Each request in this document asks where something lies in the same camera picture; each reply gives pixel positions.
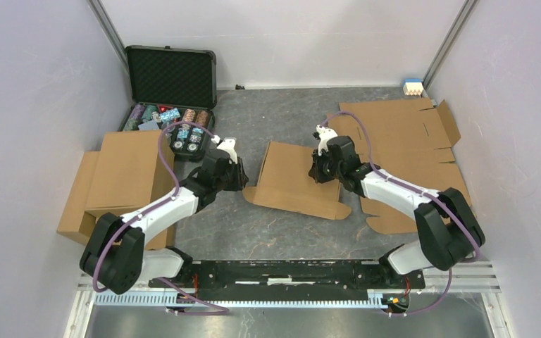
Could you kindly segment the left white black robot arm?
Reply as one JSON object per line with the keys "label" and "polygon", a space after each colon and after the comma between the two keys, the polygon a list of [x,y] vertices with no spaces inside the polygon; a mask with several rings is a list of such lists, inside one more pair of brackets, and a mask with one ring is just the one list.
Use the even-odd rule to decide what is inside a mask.
{"label": "left white black robot arm", "polygon": [[176,287],[188,285],[193,268],[177,249],[147,250],[146,245],[178,221],[215,201],[221,191],[242,191],[248,182],[242,159],[226,139],[204,157],[172,192],[136,211],[102,215],[80,259],[96,292],[124,294],[140,280],[167,277]]}

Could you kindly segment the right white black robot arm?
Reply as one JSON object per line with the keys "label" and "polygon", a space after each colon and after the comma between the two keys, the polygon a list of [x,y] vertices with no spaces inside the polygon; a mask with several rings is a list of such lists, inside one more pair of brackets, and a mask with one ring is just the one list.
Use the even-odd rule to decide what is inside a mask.
{"label": "right white black robot arm", "polygon": [[446,271],[479,256],[485,235],[459,190],[420,187],[373,162],[363,162],[353,140],[331,129],[321,128],[313,135],[318,147],[312,152],[309,176],[315,182],[337,180],[347,191],[385,204],[415,222],[418,240],[383,256],[378,276],[385,286],[399,286],[414,270]]}

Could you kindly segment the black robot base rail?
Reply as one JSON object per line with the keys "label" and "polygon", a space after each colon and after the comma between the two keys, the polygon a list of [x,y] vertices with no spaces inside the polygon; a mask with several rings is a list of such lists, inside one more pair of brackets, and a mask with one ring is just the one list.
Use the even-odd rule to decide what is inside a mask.
{"label": "black robot base rail", "polygon": [[377,260],[192,261],[171,282],[205,301],[362,301],[369,290],[422,289]]}

